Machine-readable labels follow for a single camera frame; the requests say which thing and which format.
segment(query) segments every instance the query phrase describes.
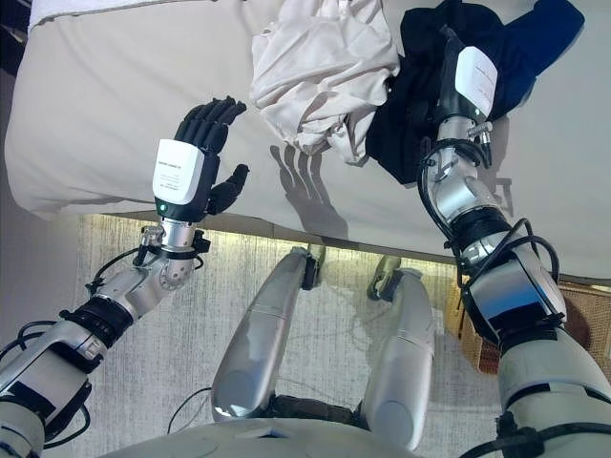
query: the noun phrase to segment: pile of clothes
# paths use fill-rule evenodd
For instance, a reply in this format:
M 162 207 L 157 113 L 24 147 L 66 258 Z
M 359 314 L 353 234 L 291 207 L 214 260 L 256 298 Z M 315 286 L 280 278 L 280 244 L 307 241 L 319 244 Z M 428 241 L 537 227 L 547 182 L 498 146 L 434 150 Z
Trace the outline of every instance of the pile of clothes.
M 504 25 L 489 8 L 444 0 L 405 12 L 397 53 L 379 0 L 286 0 L 253 39 L 251 98 L 286 143 L 329 146 L 346 163 L 365 154 L 402 184 L 416 181 L 423 137 L 434 138 L 448 26 L 498 70 L 489 120 L 510 112 L 584 23 L 567 0 L 538 0 Z

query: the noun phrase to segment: white bedsheet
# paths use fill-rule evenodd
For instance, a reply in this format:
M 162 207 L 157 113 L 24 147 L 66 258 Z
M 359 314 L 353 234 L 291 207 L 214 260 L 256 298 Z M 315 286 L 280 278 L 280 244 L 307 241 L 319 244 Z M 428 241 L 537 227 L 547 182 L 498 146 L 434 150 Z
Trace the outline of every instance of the white bedsheet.
M 486 2 L 503 20 L 533 3 Z M 539 78 L 528 102 L 496 124 L 495 167 L 483 179 L 513 220 L 528 217 L 555 245 L 564 273 L 609 279 L 611 155 L 604 120 L 611 54 L 600 36 L 611 10 L 575 3 L 586 16 L 585 30 Z M 34 27 L 5 148 L 17 202 L 45 216 L 153 209 L 158 140 L 173 136 L 188 110 L 213 96 L 247 100 L 252 36 L 277 17 L 281 4 L 163 3 L 59 16 Z M 405 9 L 435 4 L 384 2 L 394 38 Z M 334 154 L 291 155 L 249 105 L 221 154 L 220 179 L 240 162 L 251 169 L 231 213 L 448 254 L 416 190 L 401 187 L 374 160 L 354 167 Z

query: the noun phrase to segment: humanoid robot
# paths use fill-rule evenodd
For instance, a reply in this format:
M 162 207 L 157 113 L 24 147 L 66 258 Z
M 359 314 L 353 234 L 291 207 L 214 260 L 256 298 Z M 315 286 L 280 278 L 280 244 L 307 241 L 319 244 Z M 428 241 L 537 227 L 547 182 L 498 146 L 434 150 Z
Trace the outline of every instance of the humanoid robot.
M 418 191 L 453 251 L 477 332 L 501 352 L 497 438 L 462 456 L 495 450 L 506 458 L 611 456 L 611 386 L 564 329 L 556 253 L 526 219 L 511 226 L 477 179 L 477 167 L 492 161 L 486 119 L 495 66 L 452 31 L 444 33 L 438 135 L 423 142 Z M 44 333 L 20 332 L 5 349 L 24 351 L 0 371 L 1 458 L 34 458 L 45 443 L 53 445 L 92 390 L 88 374 L 129 326 L 188 281 L 209 246 L 196 223 L 226 210 L 246 180 L 248 169 L 240 165 L 213 187 L 228 126 L 244 110 L 230 97 L 192 110 L 175 139 L 159 144 L 160 223 L 143 228 L 133 266 L 108 280 L 100 272 L 84 305 L 62 312 Z M 538 247 L 550 255 L 551 274 Z M 274 391 L 297 294 L 314 286 L 323 254 L 294 248 L 246 310 L 212 386 L 215 424 L 106 457 L 415 456 L 433 353 L 431 306 L 416 272 L 391 262 L 376 272 L 369 295 L 392 301 L 396 320 L 355 411 Z

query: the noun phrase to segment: dark blue clothing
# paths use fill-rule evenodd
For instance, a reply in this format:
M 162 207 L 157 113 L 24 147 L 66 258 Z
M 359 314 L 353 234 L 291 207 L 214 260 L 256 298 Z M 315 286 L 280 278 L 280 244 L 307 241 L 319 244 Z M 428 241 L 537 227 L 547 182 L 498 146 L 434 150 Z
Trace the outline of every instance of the dark blue clothing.
M 416 181 L 420 142 L 436 137 L 432 122 L 439 98 L 446 38 L 451 27 L 466 46 L 485 52 L 498 70 L 490 120 L 511 111 L 532 88 L 537 76 L 568 48 L 583 26 L 583 15 L 566 0 L 539 0 L 532 11 L 503 25 L 481 5 L 445 0 L 437 8 L 406 11 L 401 39 L 406 56 L 391 82 L 388 101 L 368 130 L 368 155 L 400 183 Z

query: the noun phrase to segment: robot leg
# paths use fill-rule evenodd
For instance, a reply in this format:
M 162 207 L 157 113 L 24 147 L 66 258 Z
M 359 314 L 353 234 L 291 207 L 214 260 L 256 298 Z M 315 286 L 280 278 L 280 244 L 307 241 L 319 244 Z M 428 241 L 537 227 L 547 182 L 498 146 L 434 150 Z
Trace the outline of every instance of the robot leg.
M 212 385 L 217 422 L 260 416 L 274 392 L 299 289 L 311 289 L 317 261 L 294 247 L 250 304 Z
M 383 263 L 395 265 L 386 257 Z M 422 437 L 432 373 L 434 323 L 420 276 L 395 269 L 378 283 L 385 285 L 379 297 L 392 299 L 393 317 L 358 412 L 373 433 L 409 450 Z

